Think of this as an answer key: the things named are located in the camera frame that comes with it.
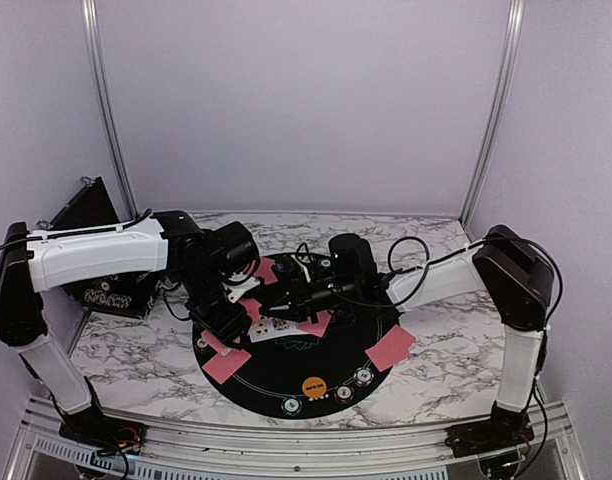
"black circular mat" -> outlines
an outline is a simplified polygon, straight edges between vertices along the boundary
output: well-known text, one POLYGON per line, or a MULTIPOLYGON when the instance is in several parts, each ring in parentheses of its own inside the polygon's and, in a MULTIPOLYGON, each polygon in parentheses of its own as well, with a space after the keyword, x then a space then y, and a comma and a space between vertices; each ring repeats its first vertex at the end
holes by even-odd
MULTIPOLYGON (((331 313, 322 338, 293 335, 246 345, 252 358, 235 375, 222 385, 209 375, 206 378, 237 405, 270 417, 316 418, 357 404, 390 372, 379 372, 365 350, 398 323, 398 315, 395 309, 347 302, 331 313)), ((201 329, 196 327, 193 345, 201 367, 216 352, 199 348, 200 338, 201 329)))

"metal frame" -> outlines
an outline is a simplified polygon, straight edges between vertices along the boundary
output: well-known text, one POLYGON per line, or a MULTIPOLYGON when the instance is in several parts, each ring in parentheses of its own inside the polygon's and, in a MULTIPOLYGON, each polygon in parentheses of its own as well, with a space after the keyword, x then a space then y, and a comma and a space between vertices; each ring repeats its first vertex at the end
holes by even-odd
POLYGON ((479 149, 479 156, 477 158, 475 171, 473 172, 473 178, 468 187, 468 193, 466 194, 466 199, 464 200, 464 205, 462 206, 462 211, 459 216, 459 221, 464 228, 470 223, 479 194, 481 193, 484 178, 493 153, 493 146, 495 144, 500 118, 504 105, 506 104, 506 99, 508 98, 508 92, 510 90, 517 59, 517 49, 519 46, 522 21, 524 19, 525 3, 525 0, 511 0, 510 2, 506 36, 504 38, 504 47, 502 50, 502 61, 499 66, 499 75, 497 77, 497 86, 495 87, 495 94, 493 96, 493 104, 488 117, 484 138, 482 139, 482 144, 479 149))
POLYGON ((104 131, 110 149, 111 160, 115 169, 115 175, 119 182, 119 190, 126 207, 126 211, 132 218, 137 218, 137 201, 130 184, 128 170, 124 155, 122 153, 117 134, 117 127, 113 117, 113 109, 110 101, 106 69, 102 54, 102 43, 97 25, 97 6, 95 0, 82 0, 82 12, 84 15, 84 29, 88 43, 88 56, 90 57, 95 89, 99 100, 99 106, 104 124, 104 131))
MULTIPOLYGON (((365 480, 415 478, 415 474, 441 472, 446 466, 515 451, 499 450, 479 456, 455 459, 444 445, 445 429, 452 422, 426 423, 380 428, 286 429, 221 426, 184 422, 117 410, 109 415, 144 423, 148 426, 144 448, 139 456, 129 456, 133 479, 175 478, 172 473, 185 472, 187 479, 214 478, 318 478, 344 477, 365 480)), ((587 474, 572 436, 568 414, 561 402, 546 406, 549 440, 560 448, 562 465, 569 480, 586 480, 587 474)), ((539 408, 529 409, 541 441, 544 420, 539 408)), ((50 401, 33 397, 28 403, 22 425, 4 479, 26 478, 35 452, 86 464, 94 448, 78 445, 59 437, 61 419, 50 401)), ((123 470, 123 462, 107 459, 100 471, 123 470)))
MULTIPOLYGON (((508 22, 506 25, 506 35, 502 49, 502 60, 497 77, 497 85, 493 96, 493 103, 488 117, 488 123, 482 139, 479 155, 473 176, 468 187, 464 204, 459 215, 459 221, 466 228, 470 222, 477 199, 482 189, 484 177, 490 163, 492 149, 497 135, 497 129, 501 118, 501 113, 508 97, 517 49, 524 17, 525 0, 510 0, 508 22)), ((96 0, 82 0, 82 11, 84 16, 84 28, 88 43, 88 54, 90 57, 93 78, 101 108, 104 130, 110 148, 111 159, 115 174, 119 182, 119 189, 126 210, 133 218, 137 217, 137 200, 130 184, 128 169, 124 161, 119 135, 113 116, 110 92, 106 77, 102 44, 97 23, 96 0)))

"metal base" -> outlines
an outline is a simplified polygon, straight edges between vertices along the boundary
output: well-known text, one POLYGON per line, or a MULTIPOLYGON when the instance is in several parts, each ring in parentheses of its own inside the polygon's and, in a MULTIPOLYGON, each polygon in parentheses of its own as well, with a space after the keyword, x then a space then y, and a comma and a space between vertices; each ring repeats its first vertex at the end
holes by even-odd
POLYGON ((448 436, 445 444, 453 450, 455 458, 524 445, 535 439, 535 432, 528 423, 528 417, 524 418, 521 430, 510 439, 495 435, 490 420, 455 425, 446 429, 446 433, 448 436))
POLYGON ((62 423, 59 427, 59 436, 74 442, 99 447, 105 452, 112 453, 113 451, 116 451, 116 449, 113 448, 115 443, 132 441, 134 440, 135 434, 137 434, 140 439, 143 439, 144 434, 146 433, 146 425, 143 423, 132 422, 130 420, 120 420, 118 418, 108 416, 104 416, 104 429, 112 432, 110 436, 105 440, 95 440, 82 438, 81 435, 70 425, 62 423))
MULTIPOLYGON (((579 450, 572 434, 570 421, 561 402, 546 406, 550 440, 559 449, 560 478, 585 480, 579 450)), ((479 462, 508 453, 510 447, 486 454, 456 458, 444 444, 446 429, 461 422, 441 422, 358 429, 282 429, 215 425, 184 422, 136 415, 116 410, 104 414, 147 425, 148 435, 139 455, 128 455, 130 479, 176 478, 172 473, 187 475, 187 479, 259 480, 260 478, 391 480, 396 478, 463 480, 461 471, 467 466, 478 468, 479 462), (446 472, 457 472, 453 475, 446 472)), ((541 441, 543 419, 536 407, 528 411, 537 438, 541 441)), ((485 420, 482 416, 472 418, 485 420)), ((93 470, 124 471, 119 457, 104 457, 103 464, 91 466, 98 449, 78 444, 59 436, 61 418, 52 404, 32 398, 19 428, 4 479, 23 480, 46 478, 33 476, 33 459, 38 455, 59 458, 93 470)), ((531 467, 526 479, 539 476, 531 467)))

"robotic arm base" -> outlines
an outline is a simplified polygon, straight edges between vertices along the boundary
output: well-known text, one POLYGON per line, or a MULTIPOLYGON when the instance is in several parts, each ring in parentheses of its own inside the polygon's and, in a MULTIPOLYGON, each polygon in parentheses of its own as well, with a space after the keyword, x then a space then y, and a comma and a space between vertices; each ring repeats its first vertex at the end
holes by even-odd
POLYGON ((142 423, 132 422, 104 415, 95 390, 86 379, 93 397, 93 403, 87 409, 71 415, 62 412, 62 425, 59 435, 75 442, 93 445, 112 452, 118 443, 141 442, 146 432, 142 423))
POLYGON ((535 438, 526 411, 511 412, 497 403, 489 419, 453 425, 446 433, 446 446, 453 450, 455 458, 523 445, 535 438))

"pink card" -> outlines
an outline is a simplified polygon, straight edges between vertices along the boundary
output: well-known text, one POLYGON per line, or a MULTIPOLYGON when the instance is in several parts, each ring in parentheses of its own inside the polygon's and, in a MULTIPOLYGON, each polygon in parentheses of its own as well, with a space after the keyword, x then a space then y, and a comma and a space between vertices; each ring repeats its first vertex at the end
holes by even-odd
POLYGON ((404 330, 399 325, 391 328, 377 345, 366 350, 366 355, 377 367, 377 370, 384 370, 410 358, 408 349, 417 339, 404 330))
POLYGON ((248 313, 248 316, 253 319, 253 323, 258 322, 262 317, 261 313, 259 313, 259 307, 261 307, 262 304, 254 298, 242 298, 239 303, 244 305, 246 313, 248 313))
POLYGON ((206 343, 209 344, 212 349, 220 355, 228 355, 232 350, 232 348, 228 348, 226 345, 219 341, 219 338, 210 333, 208 330, 204 330, 202 332, 202 338, 206 340, 206 343))
POLYGON ((308 320, 308 322, 301 322, 297 328, 299 328, 302 332, 310 333, 318 338, 322 338, 324 333, 326 333, 331 317, 331 314, 328 312, 317 312, 317 323, 313 323, 312 320, 308 320))
POLYGON ((270 258, 262 257, 261 263, 259 264, 259 268, 255 272, 256 277, 262 277, 266 282, 266 285, 270 285, 271 283, 275 283, 277 281, 277 277, 275 273, 270 268, 275 265, 275 260, 271 260, 270 258))
POLYGON ((252 355, 246 350, 231 350, 228 355, 213 355, 213 358, 204 364, 202 370, 221 385, 251 357, 252 355))

